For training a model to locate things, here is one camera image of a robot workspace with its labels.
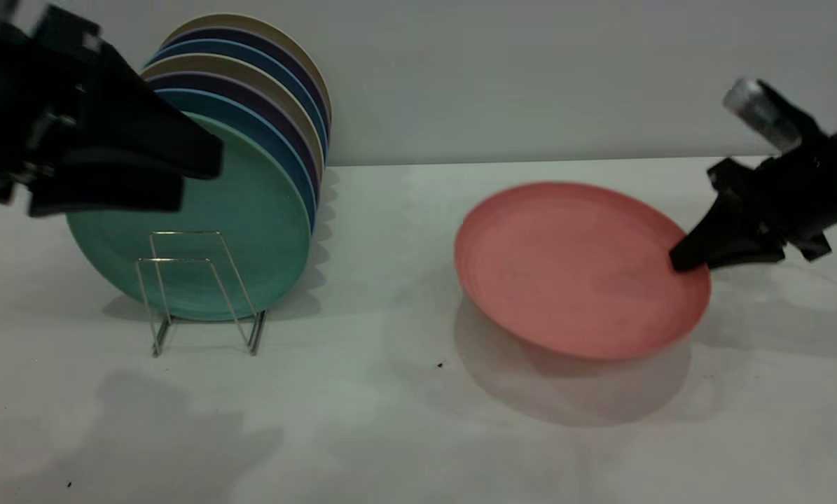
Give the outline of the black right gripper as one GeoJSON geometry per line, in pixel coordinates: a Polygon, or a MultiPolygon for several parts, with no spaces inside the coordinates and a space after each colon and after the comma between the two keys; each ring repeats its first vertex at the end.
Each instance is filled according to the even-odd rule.
{"type": "Polygon", "coordinates": [[[729,157],[709,170],[717,193],[669,252],[677,272],[776,264],[793,246],[806,261],[831,254],[837,224],[837,143],[801,146],[749,168],[729,157]]]}

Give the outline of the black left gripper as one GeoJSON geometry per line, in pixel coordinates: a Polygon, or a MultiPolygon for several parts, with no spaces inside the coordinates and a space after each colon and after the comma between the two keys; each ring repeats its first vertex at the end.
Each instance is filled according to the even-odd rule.
{"type": "Polygon", "coordinates": [[[111,45],[94,60],[92,41],[88,20],[41,20],[31,33],[0,20],[0,204],[29,186],[31,217],[174,213],[185,176],[221,174],[223,142],[111,45]]]}

